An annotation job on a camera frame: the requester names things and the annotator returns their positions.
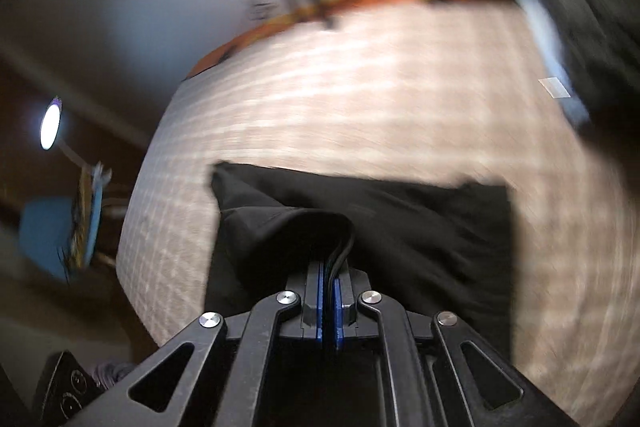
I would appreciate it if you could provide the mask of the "stack of folded clothes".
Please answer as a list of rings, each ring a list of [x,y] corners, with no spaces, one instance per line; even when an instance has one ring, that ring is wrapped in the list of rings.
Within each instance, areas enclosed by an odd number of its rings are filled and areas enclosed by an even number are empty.
[[[639,140],[639,0],[516,0],[548,76],[541,80],[578,132]]]

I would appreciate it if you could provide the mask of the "black pants with yellow stripes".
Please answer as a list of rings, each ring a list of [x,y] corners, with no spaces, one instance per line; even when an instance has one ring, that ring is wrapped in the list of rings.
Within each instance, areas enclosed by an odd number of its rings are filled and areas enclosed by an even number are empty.
[[[448,310],[511,353],[513,216],[503,183],[437,186],[221,162],[204,303],[226,317],[312,262],[346,262],[408,311]]]

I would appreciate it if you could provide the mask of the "white gooseneck desk lamp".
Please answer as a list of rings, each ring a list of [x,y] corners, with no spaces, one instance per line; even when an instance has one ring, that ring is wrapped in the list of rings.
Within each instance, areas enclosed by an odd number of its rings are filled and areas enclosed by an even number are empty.
[[[92,184],[107,186],[112,179],[112,170],[105,169],[102,162],[90,165],[61,138],[63,102],[58,97],[52,98],[42,116],[39,129],[39,142],[43,150],[57,148],[73,165],[88,171]]]

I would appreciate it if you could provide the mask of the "blue chair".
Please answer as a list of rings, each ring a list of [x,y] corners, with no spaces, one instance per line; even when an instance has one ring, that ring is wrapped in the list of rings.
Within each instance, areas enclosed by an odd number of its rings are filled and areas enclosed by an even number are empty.
[[[98,187],[101,220],[104,186]],[[74,199],[75,196],[56,196],[31,200],[23,208],[18,228],[21,254],[43,272],[65,282],[70,282],[85,270],[67,275],[62,260],[62,249],[70,240]]]

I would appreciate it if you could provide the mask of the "checkered beige bed blanket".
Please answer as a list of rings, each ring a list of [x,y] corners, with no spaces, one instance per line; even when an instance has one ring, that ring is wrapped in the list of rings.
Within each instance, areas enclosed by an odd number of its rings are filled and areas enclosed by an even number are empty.
[[[335,176],[510,185],[516,366],[584,426],[639,377],[639,154],[582,139],[544,89],[524,12],[370,5],[300,24],[183,81],[132,191],[122,289],[164,343],[203,308],[228,160]]]

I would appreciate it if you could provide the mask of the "patterned board on chair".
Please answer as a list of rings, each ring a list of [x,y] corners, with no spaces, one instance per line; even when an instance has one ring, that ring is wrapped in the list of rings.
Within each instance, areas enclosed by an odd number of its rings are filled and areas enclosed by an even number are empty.
[[[101,193],[94,182],[93,169],[82,167],[78,191],[72,205],[72,228],[68,245],[62,249],[67,275],[88,268],[96,245]]]

